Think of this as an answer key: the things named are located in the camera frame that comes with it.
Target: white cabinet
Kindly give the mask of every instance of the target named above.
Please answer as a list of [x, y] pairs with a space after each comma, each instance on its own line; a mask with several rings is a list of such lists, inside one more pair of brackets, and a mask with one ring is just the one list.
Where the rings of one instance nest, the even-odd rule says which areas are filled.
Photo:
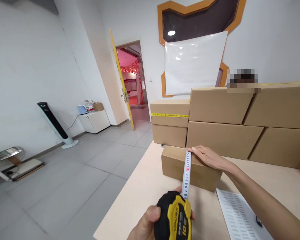
[[79, 119], [84, 129], [89, 133], [98, 133], [110, 126], [105, 110], [80, 115]]

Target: yellow tape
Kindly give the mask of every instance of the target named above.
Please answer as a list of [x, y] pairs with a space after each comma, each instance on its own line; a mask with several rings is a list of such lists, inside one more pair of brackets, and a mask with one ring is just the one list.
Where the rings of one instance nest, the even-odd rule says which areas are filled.
[[280, 85], [280, 84], [299, 84], [300, 82], [291, 82], [291, 83], [263, 83], [261, 84], [262, 86], [266, 86], [266, 85]]
[[185, 117], [188, 118], [189, 115], [182, 114], [165, 114], [165, 113], [151, 113], [151, 116], [160, 116], [160, 117]]

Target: hand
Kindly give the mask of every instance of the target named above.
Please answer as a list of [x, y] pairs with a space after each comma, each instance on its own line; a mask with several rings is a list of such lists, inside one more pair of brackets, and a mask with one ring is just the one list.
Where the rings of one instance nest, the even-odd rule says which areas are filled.
[[205, 164], [217, 170], [227, 171], [229, 167], [234, 165], [232, 162], [221, 157], [215, 151], [208, 147], [196, 146], [192, 148], [187, 148], [189, 152], [193, 152], [197, 155]]
[[[173, 191], [181, 193], [182, 186], [177, 187]], [[154, 239], [153, 223], [158, 221], [161, 215], [161, 209], [157, 206], [148, 207], [147, 211], [143, 214], [138, 224], [132, 229], [127, 240], [150, 240]], [[196, 219], [193, 211], [191, 211], [191, 219]]]

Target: platform scale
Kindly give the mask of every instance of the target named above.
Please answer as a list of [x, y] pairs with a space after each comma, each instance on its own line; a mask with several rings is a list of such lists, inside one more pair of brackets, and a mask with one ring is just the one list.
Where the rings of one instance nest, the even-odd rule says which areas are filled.
[[15, 167], [8, 170], [0, 171], [0, 177], [6, 181], [19, 181], [44, 166], [44, 162], [35, 158], [21, 162], [24, 156], [21, 159], [16, 156], [17, 154], [20, 155], [20, 153], [24, 153], [24, 150], [20, 147], [12, 147], [0, 152], [0, 161], [9, 160], [15, 165]]

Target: door handle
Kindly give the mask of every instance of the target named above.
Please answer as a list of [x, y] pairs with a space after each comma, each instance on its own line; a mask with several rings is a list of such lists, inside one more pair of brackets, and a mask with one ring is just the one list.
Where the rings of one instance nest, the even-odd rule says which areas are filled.
[[124, 97], [124, 102], [129, 102], [129, 98], [128, 98], [127, 92], [124, 92], [123, 88], [121, 88], [121, 90], [122, 90], [122, 94], [123, 94], [123, 95], [121, 95], [121, 97]]

